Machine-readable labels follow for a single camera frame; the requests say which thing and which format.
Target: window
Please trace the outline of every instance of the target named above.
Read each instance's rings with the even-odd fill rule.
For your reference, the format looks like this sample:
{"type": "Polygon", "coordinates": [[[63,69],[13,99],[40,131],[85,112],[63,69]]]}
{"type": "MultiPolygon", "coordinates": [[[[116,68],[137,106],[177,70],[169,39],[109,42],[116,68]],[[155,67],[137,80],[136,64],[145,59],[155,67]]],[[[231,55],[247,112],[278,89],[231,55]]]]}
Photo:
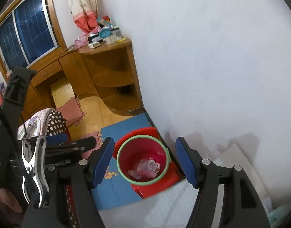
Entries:
{"type": "Polygon", "coordinates": [[[29,67],[57,46],[45,0],[23,0],[0,26],[0,54],[7,70],[29,67]]]}

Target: window frame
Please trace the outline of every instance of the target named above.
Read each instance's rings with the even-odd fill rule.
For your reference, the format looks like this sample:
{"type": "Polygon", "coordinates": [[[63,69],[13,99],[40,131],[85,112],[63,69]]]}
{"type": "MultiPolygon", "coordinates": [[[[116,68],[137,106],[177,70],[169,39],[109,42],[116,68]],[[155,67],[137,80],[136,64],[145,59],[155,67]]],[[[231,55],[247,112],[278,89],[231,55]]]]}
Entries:
{"type": "MultiPolygon", "coordinates": [[[[52,41],[54,43],[54,47],[51,48],[50,50],[48,50],[47,52],[45,52],[44,54],[42,54],[41,56],[39,56],[37,59],[35,59],[34,61],[32,61],[31,63],[28,61],[27,59],[27,56],[25,54],[25,51],[24,51],[24,48],[22,46],[22,43],[21,43],[21,39],[19,37],[19,34],[18,34],[18,30],[17,30],[17,24],[16,24],[16,21],[15,21],[15,16],[14,16],[14,11],[17,7],[19,7],[25,0],[21,0],[16,6],[14,6],[11,11],[9,12],[8,15],[5,16],[5,18],[3,19],[3,21],[0,23],[0,27],[2,26],[2,24],[8,19],[9,16],[13,16],[13,23],[14,23],[14,29],[15,29],[15,32],[16,32],[16,36],[17,36],[17,39],[18,39],[18,42],[19,42],[19,45],[20,45],[20,49],[24,55],[24,58],[26,60],[26,63],[27,63],[27,67],[26,68],[30,68],[33,64],[35,64],[38,60],[40,60],[41,58],[43,58],[44,56],[48,55],[49,53],[51,53],[52,51],[54,51],[56,48],[58,48],[58,43],[57,43],[57,40],[56,40],[56,36],[54,34],[54,31],[53,31],[53,25],[51,24],[50,22],[50,19],[49,19],[49,12],[48,12],[48,2],[46,2],[46,0],[41,0],[42,1],[42,7],[43,7],[43,12],[44,12],[44,16],[45,16],[45,19],[46,19],[46,24],[48,26],[48,30],[49,30],[49,33],[51,35],[51,38],[52,38],[52,41]]],[[[2,49],[1,49],[1,46],[0,46],[0,56],[1,56],[1,59],[2,59],[2,62],[3,62],[3,65],[5,66],[6,70],[9,71],[9,67],[5,61],[5,58],[4,58],[4,55],[2,53],[2,49]]]]}

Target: curved shelf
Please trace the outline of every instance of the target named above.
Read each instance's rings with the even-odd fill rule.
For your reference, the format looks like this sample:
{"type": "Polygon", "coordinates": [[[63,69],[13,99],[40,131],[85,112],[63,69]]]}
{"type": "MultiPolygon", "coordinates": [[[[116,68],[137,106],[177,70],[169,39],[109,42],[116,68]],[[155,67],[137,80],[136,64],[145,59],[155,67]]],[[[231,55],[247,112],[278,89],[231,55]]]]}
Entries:
{"type": "Polygon", "coordinates": [[[100,46],[94,49],[91,49],[88,47],[88,45],[85,45],[79,48],[78,52],[84,55],[93,55],[93,54],[99,54],[99,53],[103,53],[103,52],[114,50],[114,49],[124,48],[131,44],[132,44],[132,41],[129,39],[126,39],[122,42],[119,42],[119,43],[116,42],[111,45],[107,45],[106,43],[101,43],[100,46]]]}
{"type": "Polygon", "coordinates": [[[119,115],[137,115],[143,110],[133,92],[129,94],[115,93],[102,100],[112,112],[119,115]]]}
{"type": "Polygon", "coordinates": [[[107,71],[93,76],[93,81],[101,87],[123,87],[134,83],[131,71],[107,71]]]}

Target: corner shelf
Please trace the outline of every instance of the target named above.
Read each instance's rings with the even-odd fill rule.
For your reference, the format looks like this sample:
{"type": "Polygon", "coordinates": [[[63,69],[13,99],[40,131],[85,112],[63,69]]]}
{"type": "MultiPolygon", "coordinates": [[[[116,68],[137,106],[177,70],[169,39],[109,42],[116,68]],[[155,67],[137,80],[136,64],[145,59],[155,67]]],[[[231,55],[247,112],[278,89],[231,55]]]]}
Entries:
{"type": "Polygon", "coordinates": [[[134,83],[132,72],[110,70],[93,76],[93,82],[101,87],[123,87],[134,83]]]}
{"type": "Polygon", "coordinates": [[[133,116],[143,111],[134,91],[128,94],[114,93],[102,99],[104,104],[114,113],[123,116],[133,116]]]}
{"type": "Polygon", "coordinates": [[[99,96],[113,113],[133,116],[144,112],[131,40],[101,43],[95,49],[86,45],[78,52],[99,96]]]}

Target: curtain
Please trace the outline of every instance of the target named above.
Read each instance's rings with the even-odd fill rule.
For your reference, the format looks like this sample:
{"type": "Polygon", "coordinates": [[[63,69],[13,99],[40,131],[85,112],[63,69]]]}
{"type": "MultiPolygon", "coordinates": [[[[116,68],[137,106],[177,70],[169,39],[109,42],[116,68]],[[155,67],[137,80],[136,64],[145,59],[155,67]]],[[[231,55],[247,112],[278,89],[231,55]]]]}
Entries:
{"type": "Polygon", "coordinates": [[[97,0],[68,0],[75,24],[86,34],[96,33],[97,0]]]}

